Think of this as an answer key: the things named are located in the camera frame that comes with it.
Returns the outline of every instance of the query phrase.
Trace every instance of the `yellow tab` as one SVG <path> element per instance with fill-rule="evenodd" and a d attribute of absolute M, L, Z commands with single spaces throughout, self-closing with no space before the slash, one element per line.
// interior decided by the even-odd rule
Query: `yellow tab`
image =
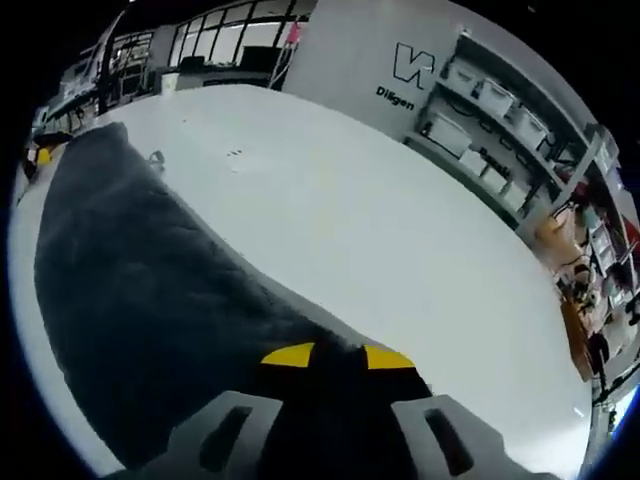
<path fill-rule="evenodd" d="M 261 363 L 305 368 L 309 366 L 309 357 L 311 356 L 312 348 L 313 343 L 303 343 L 301 345 L 280 348 L 264 357 Z"/>
<path fill-rule="evenodd" d="M 40 150 L 38 150 L 37 160 L 36 160 L 38 165 L 45 165 L 50 161 L 51 161 L 51 154 L 49 153 L 49 150 L 47 150 L 46 148 L 41 148 Z"/>
<path fill-rule="evenodd" d="M 411 360 L 401 353 L 390 350 L 381 350 L 370 345 L 365 345 L 364 349 L 367 351 L 367 363 L 369 364 L 369 370 L 378 370 L 383 368 L 414 368 Z"/>

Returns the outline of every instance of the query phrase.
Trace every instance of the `logo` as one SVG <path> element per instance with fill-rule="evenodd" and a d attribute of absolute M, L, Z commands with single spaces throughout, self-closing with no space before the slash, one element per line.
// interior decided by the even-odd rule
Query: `logo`
<path fill-rule="evenodd" d="M 430 53 L 415 52 L 411 45 L 398 42 L 396 44 L 396 56 L 393 63 L 393 76 L 405 83 L 416 80 L 416 86 L 424 90 L 427 75 L 432 75 L 435 70 L 436 57 Z"/>
<path fill-rule="evenodd" d="M 376 95 L 386 98 L 393 104 L 394 107 L 400 106 L 406 108 L 407 110 L 413 110 L 415 107 L 413 103 L 405 100 L 404 98 L 400 98 L 398 95 L 396 95 L 396 92 L 392 92 L 388 88 L 378 87 L 378 89 L 376 90 Z"/>

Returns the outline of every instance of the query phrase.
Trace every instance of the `dark gray fabric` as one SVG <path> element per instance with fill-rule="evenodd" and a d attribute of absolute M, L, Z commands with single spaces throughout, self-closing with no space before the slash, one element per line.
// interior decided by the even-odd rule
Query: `dark gray fabric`
<path fill-rule="evenodd" d="M 171 198 L 119 124 L 70 142 L 35 260 L 58 364 L 129 468 L 260 359 L 324 330 L 237 268 Z"/>

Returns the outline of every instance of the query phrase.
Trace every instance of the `pink object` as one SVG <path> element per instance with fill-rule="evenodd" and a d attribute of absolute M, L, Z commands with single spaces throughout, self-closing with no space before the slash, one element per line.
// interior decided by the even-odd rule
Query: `pink object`
<path fill-rule="evenodd" d="M 289 30 L 289 35 L 287 36 L 287 43 L 298 43 L 300 39 L 300 30 L 301 26 L 299 23 L 294 23 L 291 25 L 291 30 Z"/>

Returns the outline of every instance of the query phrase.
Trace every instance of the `black slot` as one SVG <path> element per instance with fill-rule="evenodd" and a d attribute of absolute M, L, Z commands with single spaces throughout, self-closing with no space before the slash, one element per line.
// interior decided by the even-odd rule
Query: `black slot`
<path fill-rule="evenodd" d="M 200 448 L 200 466 L 213 473 L 221 472 L 229 460 L 244 422 L 251 414 L 249 407 L 234 407 L 215 432 L 211 433 Z"/>
<path fill-rule="evenodd" d="M 449 473 L 457 477 L 471 470 L 473 459 L 447 417 L 440 410 L 429 410 L 425 419 L 444 453 Z"/>

